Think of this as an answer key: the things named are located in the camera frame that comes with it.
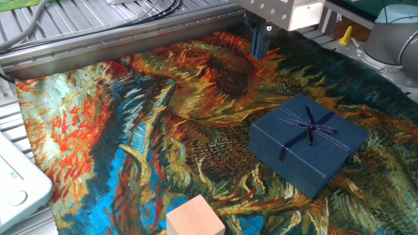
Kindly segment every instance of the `green surface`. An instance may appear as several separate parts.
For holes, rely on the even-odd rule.
[[[40,3],[40,0],[0,0],[0,12],[22,7],[30,7]]]
[[[363,10],[375,17],[379,16],[380,11],[383,9],[382,0],[362,0],[355,1],[352,0],[341,0],[345,3],[348,3],[354,7],[357,7],[360,10]],[[418,6],[418,0],[385,0],[387,6],[393,4],[403,4],[403,5],[413,5]]]

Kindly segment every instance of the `metal end effector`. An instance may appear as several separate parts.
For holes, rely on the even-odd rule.
[[[234,0],[244,7],[246,24],[254,28],[252,54],[267,55],[270,37],[280,29],[294,31],[319,24],[325,0]]]

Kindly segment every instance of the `van gogh sunflower print cloth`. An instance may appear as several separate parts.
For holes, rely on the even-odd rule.
[[[166,213],[197,195],[226,234],[418,234],[418,104],[298,33],[260,60],[248,38],[17,81],[60,234],[166,234]],[[247,151],[251,122],[297,93],[370,133],[313,203]]]

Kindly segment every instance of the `metal frame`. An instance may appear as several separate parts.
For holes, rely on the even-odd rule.
[[[26,80],[196,38],[240,24],[243,19],[242,8],[223,3],[154,22],[9,52],[0,55],[0,66],[7,74]]]

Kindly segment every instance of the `yellow object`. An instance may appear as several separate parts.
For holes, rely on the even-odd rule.
[[[344,37],[338,41],[341,45],[346,46],[348,44],[348,41],[350,40],[351,30],[353,27],[349,26],[346,33],[344,34]]]

